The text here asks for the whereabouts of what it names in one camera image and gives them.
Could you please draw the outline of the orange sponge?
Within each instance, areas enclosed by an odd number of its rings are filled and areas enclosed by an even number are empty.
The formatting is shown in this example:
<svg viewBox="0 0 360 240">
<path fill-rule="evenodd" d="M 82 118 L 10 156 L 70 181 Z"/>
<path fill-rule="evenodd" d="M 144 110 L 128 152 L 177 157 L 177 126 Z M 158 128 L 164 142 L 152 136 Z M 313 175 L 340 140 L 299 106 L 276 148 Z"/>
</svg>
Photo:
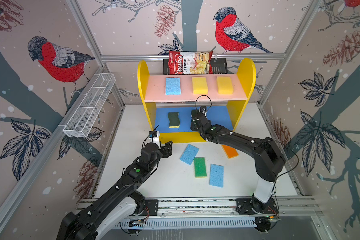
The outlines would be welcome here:
<svg viewBox="0 0 360 240">
<path fill-rule="evenodd" d="M 222 145 L 222 148 L 223 148 L 223 150 L 224 150 L 224 152 L 225 152 L 228 159 L 235 158 L 235 157 L 237 157 L 239 155 L 237 150 L 232 148 L 232 147 Z"/>
</svg>

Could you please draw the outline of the yellow sponge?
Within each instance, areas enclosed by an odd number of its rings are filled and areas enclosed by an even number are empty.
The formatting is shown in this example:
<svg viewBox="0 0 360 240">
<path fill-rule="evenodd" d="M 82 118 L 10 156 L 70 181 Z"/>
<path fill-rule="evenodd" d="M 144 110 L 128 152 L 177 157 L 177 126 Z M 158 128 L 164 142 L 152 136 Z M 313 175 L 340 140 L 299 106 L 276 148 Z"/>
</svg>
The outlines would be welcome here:
<svg viewBox="0 0 360 240">
<path fill-rule="evenodd" d="M 193 94 L 194 95 L 207 95 L 208 84 L 205 77 L 192 77 Z"/>
<path fill-rule="evenodd" d="M 232 80 L 230 77 L 217 77 L 217 86 L 219 95 L 232 95 L 234 92 Z"/>
</svg>

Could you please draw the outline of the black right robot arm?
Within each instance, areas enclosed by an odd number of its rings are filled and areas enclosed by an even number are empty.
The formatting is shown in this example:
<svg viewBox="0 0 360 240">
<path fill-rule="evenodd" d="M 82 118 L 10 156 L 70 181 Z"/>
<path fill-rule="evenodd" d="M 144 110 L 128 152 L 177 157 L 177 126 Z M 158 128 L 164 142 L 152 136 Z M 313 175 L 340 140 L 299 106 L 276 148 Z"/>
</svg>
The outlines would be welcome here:
<svg viewBox="0 0 360 240">
<path fill-rule="evenodd" d="M 234 148 L 251 156 L 255 161 L 258 182 L 250 204 L 253 214 L 262 214 L 271 204 L 277 177 L 286 160 L 272 138 L 258 139 L 235 133 L 224 126 L 212 125 L 207 111 L 191 111 L 191 130 L 198 132 L 207 142 Z"/>
</svg>

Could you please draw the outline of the dark green wavy sponge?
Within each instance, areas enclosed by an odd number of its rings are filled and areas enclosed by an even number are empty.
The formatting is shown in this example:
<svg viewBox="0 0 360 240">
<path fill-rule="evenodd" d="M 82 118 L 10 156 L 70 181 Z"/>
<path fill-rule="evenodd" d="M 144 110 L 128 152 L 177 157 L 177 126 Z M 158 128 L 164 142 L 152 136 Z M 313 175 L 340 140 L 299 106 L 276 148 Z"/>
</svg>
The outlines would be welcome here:
<svg viewBox="0 0 360 240">
<path fill-rule="evenodd" d="M 169 119 L 169 128 L 179 128 L 180 127 L 180 118 L 179 112 L 169 112 L 168 113 Z"/>
</svg>

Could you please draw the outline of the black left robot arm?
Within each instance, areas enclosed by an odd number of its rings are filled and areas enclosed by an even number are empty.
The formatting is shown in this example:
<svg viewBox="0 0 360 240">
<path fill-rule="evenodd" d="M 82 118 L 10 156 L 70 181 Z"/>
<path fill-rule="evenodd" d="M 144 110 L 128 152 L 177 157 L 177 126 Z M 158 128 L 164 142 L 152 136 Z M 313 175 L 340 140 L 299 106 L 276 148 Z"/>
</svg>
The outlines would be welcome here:
<svg viewBox="0 0 360 240">
<path fill-rule="evenodd" d="M 78 214 L 62 220 L 58 240 L 100 240 L 126 217 L 143 212 L 145 197 L 138 188 L 157 170 L 162 158 L 172 155 L 171 141 L 146 144 L 139 157 L 125 168 L 119 180 L 99 199 Z"/>
</svg>

